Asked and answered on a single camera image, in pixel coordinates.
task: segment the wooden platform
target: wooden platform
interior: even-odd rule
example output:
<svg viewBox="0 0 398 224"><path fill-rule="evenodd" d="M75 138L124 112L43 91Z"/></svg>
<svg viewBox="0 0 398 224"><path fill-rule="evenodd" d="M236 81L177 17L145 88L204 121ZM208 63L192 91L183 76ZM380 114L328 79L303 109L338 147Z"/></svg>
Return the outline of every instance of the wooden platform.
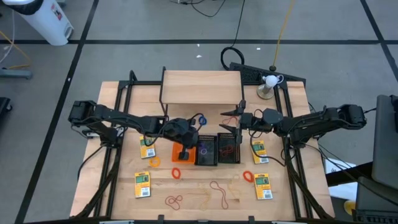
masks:
<svg viewBox="0 0 398 224"><path fill-rule="evenodd" d="M113 108L117 86L118 82L104 82L98 103ZM303 83L288 82L288 87L294 116L309 113ZM257 86L244 87L247 101L245 112L254 112L257 108L261 110L276 108L275 99L260 99L256 95L256 88ZM162 115L159 92L160 86L133 86L129 113L137 116ZM125 94L126 91L124 91L122 99L125 99ZM280 94L282 109L286 114L282 91ZM197 112L202 112L206 116L208 124L201 128L200 134L216 134L226 132L218 126L226 118L221 116L220 112L233 109L234 105L169 105L169 115L170 119L189 118ZM260 139L264 140L268 155L280 159L281 139L272 133L264 133ZM308 143L317 147L314 140ZM99 144L99 139L89 140L85 157L95 151ZM159 139L155 147L156 153L161 159L159 167L151 167L147 159L140 158L139 133L132 129L127 130L121 155L112 219L156 220L159 214L163 214L166 220L248 220L250 215L254 215L256 221L295 220L286 168L272 160L268 164L255 165L249 148L247 131L243 131L240 164L218 164L216 167L175 164L171 163L171 141ZM302 159L308 189L325 211L334 216L320 153L306 147L302 149ZM70 215L80 212L97 190L103 161L104 151L101 151L82 169ZM178 167L181 170L180 180L173 179L171 174L173 167ZM134 196L134 173L144 170L149 171L151 175L152 195L148 198L136 199ZM254 184L248 183L242 178L242 173L245 170L250 170L254 174L265 172L270 175L274 196L272 200L257 200ZM229 209L221 208L221 192L213 190L209 186L213 180L225 189ZM302 195L299 188L297 189L301 215L304 217ZM211 194L211 198L202 205L208 198L206 192ZM101 209L102 215L105 214L108 195L109 193L106 191ZM183 197L180 202L180 210L175 211L165 204L165 199L169 195Z"/></svg>
<svg viewBox="0 0 398 224"><path fill-rule="evenodd" d="M237 105L241 99L240 72L166 70L164 73L163 103Z"/></svg>

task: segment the black mesh container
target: black mesh container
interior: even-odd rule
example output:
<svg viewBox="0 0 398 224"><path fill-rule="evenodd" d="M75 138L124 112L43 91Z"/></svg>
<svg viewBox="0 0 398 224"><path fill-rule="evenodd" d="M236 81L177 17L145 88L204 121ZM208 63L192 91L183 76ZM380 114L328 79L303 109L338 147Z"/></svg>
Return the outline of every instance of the black mesh container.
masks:
<svg viewBox="0 0 398 224"><path fill-rule="evenodd" d="M199 135L197 158L195 165L217 166L218 163L217 136Z"/></svg>
<svg viewBox="0 0 398 224"><path fill-rule="evenodd" d="M218 133L218 162L228 164L241 163L240 146L231 133Z"/></svg>

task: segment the wooden shelf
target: wooden shelf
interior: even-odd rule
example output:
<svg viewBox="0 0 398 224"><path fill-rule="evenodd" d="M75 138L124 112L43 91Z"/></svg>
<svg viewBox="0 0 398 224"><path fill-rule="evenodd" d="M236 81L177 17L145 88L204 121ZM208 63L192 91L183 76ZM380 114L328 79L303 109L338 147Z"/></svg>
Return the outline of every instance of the wooden shelf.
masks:
<svg viewBox="0 0 398 224"><path fill-rule="evenodd" d="M241 73L232 71L166 70L165 104L237 105L242 100Z"/></svg>

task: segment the white container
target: white container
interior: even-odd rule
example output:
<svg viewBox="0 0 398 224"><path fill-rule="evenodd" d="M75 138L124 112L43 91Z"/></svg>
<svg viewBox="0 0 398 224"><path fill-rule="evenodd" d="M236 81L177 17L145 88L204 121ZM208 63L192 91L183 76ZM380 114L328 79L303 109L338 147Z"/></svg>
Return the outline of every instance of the white container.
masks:
<svg viewBox="0 0 398 224"><path fill-rule="evenodd" d="M43 0L40 8L31 15L20 13L17 7L29 7L35 0L3 0L3 2L15 9L51 45L61 46L68 43L73 26L55 0Z"/></svg>

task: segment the yellow card package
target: yellow card package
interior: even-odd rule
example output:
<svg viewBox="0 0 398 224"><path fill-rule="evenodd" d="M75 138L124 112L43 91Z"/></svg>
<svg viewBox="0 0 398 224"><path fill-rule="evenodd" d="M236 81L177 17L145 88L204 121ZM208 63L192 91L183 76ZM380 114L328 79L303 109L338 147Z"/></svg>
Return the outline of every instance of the yellow card package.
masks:
<svg viewBox="0 0 398 224"><path fill-rule="evenodd" d="M268 174L254 174L254 184L258 200L272 199Z"/></svg>
<svg viewBox="0 0 398 224"><path fill-rule="evenodd" d="M144 140L143 136L139 136L139 142L140 142L140 148L141 148L141 159L156 156L155 144L152 144L152 142L154 142L154 138L146 137L147 145L150 145L150 146L145 145L145 140Z"/></svg>
<svg viewBox="0 0 398 224"><path fill-rule="evenodd" d="M136 198L150 196L149 172L136 173Z"/></svg>
<svg viewBox="0 0 398 224"><path fill-rule="evenodd" d="M266 148L264 146L264 141L260 141L260 140L253 141L252 144L253 144L253 149L255 150L257 155L259 155L259 156L267 156L267 150L266 150ZM253 159L254 159L254 163L255 164L262 164L262 163L268 163L269 162L268 158L257 157L254 154L254 152L252 152L252 154L253 154Z"/></svg>

